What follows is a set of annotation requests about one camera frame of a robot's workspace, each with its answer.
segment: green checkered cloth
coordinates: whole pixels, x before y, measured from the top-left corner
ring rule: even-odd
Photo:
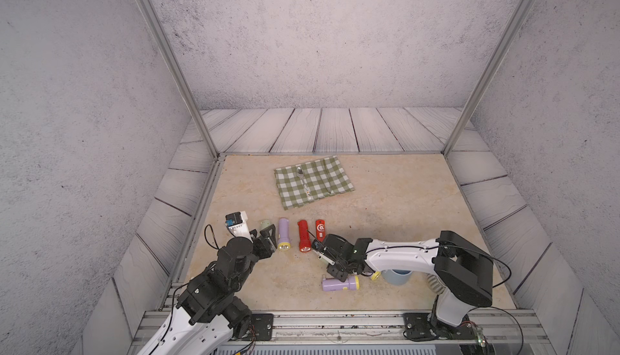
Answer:
[[[304,172],[304,178],[297,175],[298,166]],[[275,185],[278,187],[285,210],[302,207],[327,196],[355,190],[336,156],[284,166],[274,172]]]

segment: table surface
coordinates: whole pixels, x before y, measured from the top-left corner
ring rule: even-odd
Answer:
[[[355,243],[370,237],[390,242],[436,238],[453,230],[488,251],[465,200],[442,155],[340,155],[355,191],[321,199],[285,211],[275,186],[274,169],[308,162],[320,156],[227,156],[205,224],[191,258],[187,280],[216,259],[202,236],[212,224],[220,246],[232,236],[224,216],[246,211],[250,230],[270,219],[290,220],[291,249],[259,261],[236,295],[252,310],[411,310],[431,309],[435,294],[423,273],[413,273],[403,286],[383,278],[360,276],[359,290],[324,292],[326,266],[314,252],[299,251],[297,222],[306,219],[312,231],[316,219],[325,220],[328,233]],[[501,281],[497,269],[494,283]],[[493,289],[493,306],[514,309],[505,286]]]

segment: spoon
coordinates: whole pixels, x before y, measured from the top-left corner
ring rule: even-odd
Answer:
[[[301,169],[300,166],[297,167],[297,176],[304,183],[304,191],[306,191],[306,196],[308,196],[309,199],[312,199],[312,195],[310,195],[310,189],[308,188],[308,185],[306,184],[306,178],[304,177],[304,171]]]

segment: textured wall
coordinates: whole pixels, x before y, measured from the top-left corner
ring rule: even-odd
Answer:
[[[473,121],[620,332],[620,0],[538,0]]]
[[[153,0],[201,109],[462,106],[518,0]]]
[[[66,354],[189,120],[135,0],[0,0],[0,353]]]

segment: black mounting bracket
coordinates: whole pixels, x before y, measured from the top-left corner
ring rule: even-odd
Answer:
[[[470,340],[477,338],[471,325],[469,327],[467,325],[451,327],[438,322],[437,325],[433,326],[429,321],[428,312],[403,313],[402,317],[405,321],[403,335],[411,341]]]
[[[256,341],[270,341],[274,331],[274,314],[273,313],[252,313],[250,327],[253,326]],[[251,341],[252,334],[241,338],[244,341]]]

